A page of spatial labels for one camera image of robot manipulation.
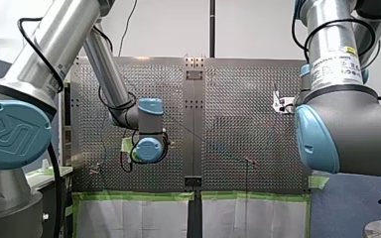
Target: metal wall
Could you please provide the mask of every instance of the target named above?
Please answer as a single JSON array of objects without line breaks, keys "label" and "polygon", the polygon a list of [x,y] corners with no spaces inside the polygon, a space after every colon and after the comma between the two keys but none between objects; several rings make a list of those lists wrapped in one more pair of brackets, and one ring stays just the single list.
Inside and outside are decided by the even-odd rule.
[{"label": "metal wall", "polygon": [[305,193],[293,116],[272,108],[274,84],[298,92],[299,60],[119,58],[138,97],[161,97],[173,142],[159,164],[120,168],[124,129],[110,125],[86,58],[71,71],[75,190],[257,190]]}]

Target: small metal bracket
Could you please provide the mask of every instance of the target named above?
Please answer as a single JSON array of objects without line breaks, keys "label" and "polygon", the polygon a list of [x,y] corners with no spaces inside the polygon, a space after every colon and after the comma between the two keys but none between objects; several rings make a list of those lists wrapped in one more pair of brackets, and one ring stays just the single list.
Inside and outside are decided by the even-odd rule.
[{"label": "small metal bracket", "polygon": [[280,97],[278,90],[274,91],[274,103],[272,107],[280,114],[293,114],[294,113],[294,97]]},{"label": "small metal bracket", "polygon": [[202,186],[202,177],[185,177],[185,186]]}]

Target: sticker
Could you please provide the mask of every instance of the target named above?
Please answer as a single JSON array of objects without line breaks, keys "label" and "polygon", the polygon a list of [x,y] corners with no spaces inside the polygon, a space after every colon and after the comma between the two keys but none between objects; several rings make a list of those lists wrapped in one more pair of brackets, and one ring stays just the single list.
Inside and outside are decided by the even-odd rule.
[{"label": "sticker", "polygon": [[358,57],[348,52],[331,53],[316,60],[312,64],[311,76],[312,88],[320,84],[362,84],[363,82]]},{"label": "sticker", "polygon": [[339,47],[327,50],[329,53],[350,53],[357,56],[357,50],[353,47]]}]

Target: vertical metal post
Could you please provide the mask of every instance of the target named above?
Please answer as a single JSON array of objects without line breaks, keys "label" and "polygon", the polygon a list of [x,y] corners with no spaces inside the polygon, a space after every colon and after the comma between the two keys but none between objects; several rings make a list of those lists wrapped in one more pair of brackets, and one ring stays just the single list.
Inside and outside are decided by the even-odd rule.
[{"label": "vertical metal post", "polygon": [[215,58],[215,0],[209,4],[209,57]]}]

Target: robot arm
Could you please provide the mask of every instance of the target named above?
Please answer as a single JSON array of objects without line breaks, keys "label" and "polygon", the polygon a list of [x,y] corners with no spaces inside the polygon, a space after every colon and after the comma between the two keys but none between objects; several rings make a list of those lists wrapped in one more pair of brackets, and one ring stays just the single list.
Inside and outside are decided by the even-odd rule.
[{"label": "robot arm", "polygon": [[[299,151],[313,170],[381,177],[381,105],[362,80],[372,38],[364,26],[353,29],[346,21],[353,10],[378,40],[380,0],[307,0],[301,8],[311,34],[312,89],[296,110]],[[324,26],[334,20],[342,21]]]},{"label": "robot arm", "polygon": [[[88,57],[111,105],[117,126],[140,131],[138,159],[152,163],[166,152],[162,128],[163,105],[157,98],[135,103],[117,71],[107,42],[91,31],[108,13],[113,0],[56,0],[31,41],[44,58],[25,46],[4,78],[0,79],[0,170],[17,169],[35,161],[48,147],[51,121],[59,92],[80,48]],[[53,66],[54,75],[45,64]]]},{"label": "robot arm", "polygon": [[100,19],[88,35],[84,48],[107,98],[107,103],[102,102],[109,111],[112,123],[119,127],[139,130],[139,141],[134,145],[136,153],[131,152],[134,155],[131,158],[140,164],[161,160],[166,155],[169,143],[166,133],[163,132],[162,100],[141,98],[136,101],[136,97],[127,91],[112,50],[102,33]]}]

